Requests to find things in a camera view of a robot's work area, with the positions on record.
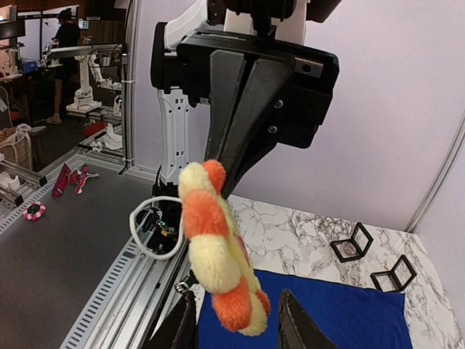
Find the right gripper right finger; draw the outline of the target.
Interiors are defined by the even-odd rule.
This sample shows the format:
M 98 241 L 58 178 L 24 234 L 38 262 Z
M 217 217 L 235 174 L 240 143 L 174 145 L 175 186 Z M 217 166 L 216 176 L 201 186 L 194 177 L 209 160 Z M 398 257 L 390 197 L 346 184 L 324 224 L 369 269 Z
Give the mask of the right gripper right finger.
M 319 329 L 289 289 L 280 293 L 278 347 L 281 349 L 337 349 Z

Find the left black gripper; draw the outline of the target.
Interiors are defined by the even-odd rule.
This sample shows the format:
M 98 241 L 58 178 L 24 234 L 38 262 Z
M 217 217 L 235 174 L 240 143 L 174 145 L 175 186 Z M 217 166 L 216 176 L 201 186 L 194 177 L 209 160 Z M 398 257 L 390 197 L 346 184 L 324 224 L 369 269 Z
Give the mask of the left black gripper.
M 329 52 L 219 31 L 192 32 L 177 58 L 183 92 L 195 104 L 210 105 L 205 158 L 226 170 L 223 198 L 242 177 L 241 162 L 255 137 L 310 147 L 339 75 L 338 57 Z

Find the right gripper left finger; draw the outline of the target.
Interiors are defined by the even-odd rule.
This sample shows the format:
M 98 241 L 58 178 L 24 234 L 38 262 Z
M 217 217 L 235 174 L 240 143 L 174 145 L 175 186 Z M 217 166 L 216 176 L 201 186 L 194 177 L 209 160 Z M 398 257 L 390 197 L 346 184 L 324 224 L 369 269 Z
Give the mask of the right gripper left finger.
M 145 349 L 197 349 L 198 326 L 195 295 L 186 291 L 169 315 L 145 343 Z

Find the blue printed t-shirt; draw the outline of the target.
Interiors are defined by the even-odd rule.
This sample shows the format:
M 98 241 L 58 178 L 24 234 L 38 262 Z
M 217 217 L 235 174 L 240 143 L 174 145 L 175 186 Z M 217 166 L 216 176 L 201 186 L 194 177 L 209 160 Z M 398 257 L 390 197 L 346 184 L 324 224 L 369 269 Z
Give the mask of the blue printed t-shirt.
M 258 270 L 271 303 L 266 331 L 247 337 L 226 330 L 207 294 L 198 321 L 200 348 L 277 348 L 280 293 L 289 289 L 338 348 L 412 348 L 404 317 L 405 296 L 312 278 Z

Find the orange yellow flower brooch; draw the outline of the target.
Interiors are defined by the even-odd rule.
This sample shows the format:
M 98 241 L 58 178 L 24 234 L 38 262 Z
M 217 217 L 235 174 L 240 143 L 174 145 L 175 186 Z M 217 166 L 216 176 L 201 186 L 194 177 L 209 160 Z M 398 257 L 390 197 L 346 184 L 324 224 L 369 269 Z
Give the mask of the orange yellow flower brooch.
M 271 312 L 230 207 L 222 197 L 226 171 L 217 160 L 188 164 L 179 175 L 182 228 L 198 283 L 211 295 L 221 325 L 261 335 Z

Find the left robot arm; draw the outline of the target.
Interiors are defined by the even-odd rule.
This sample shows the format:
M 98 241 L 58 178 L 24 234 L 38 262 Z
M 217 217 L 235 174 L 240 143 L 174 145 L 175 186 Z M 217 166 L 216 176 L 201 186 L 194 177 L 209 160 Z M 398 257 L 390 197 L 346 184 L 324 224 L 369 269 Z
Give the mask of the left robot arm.
M 338 57 L 304 45 L 336 1 L 197 1 L 155 27 L 150 78 L 161 107 L 161 190 L 190 163 L 188 117 L 210 107 L 205 159 L 227 173 L 228 197 L 277 144 L 310 147 L 339 75 Z

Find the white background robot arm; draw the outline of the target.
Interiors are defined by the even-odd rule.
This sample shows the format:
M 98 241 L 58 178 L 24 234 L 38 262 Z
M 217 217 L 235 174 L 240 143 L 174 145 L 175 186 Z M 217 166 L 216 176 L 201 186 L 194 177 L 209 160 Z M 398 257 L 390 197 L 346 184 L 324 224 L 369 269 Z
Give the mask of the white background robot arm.
M 113 100 L 113 114 L 115 116 L 121 115 L 122 84 L 114 82 L 110 78 L 104 78 L 100 65 L 95 62 L 98 51 L 103 52 L 115 47 L 118 47 L 118 44 L 113 46 L 111 44 L 97 46 L 87 44 L 77 47 L 50 49 L 48 59 L 58 60 L 60 58 L 72 57 L 79 63 L 80 88 L 75 92 L 74 102 L 66 106 L 68 114 L 85 117 L 86 114 L 102 107 L 102 103 L 94 99 L 93 89 L 89 80 L 89 75 L 92 75 L 98 88 L 106 89 L 116 94 Z

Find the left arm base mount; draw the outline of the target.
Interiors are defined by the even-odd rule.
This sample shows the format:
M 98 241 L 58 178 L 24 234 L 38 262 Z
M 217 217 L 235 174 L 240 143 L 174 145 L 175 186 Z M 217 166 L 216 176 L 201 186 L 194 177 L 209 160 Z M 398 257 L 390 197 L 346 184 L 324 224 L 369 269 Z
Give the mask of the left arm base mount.
M 156 257 L 174 256 L 181 244 L 179 235 L 182 205 L 178 201 L 157 200 L 143 207 L 135 216 L 143 246 Z

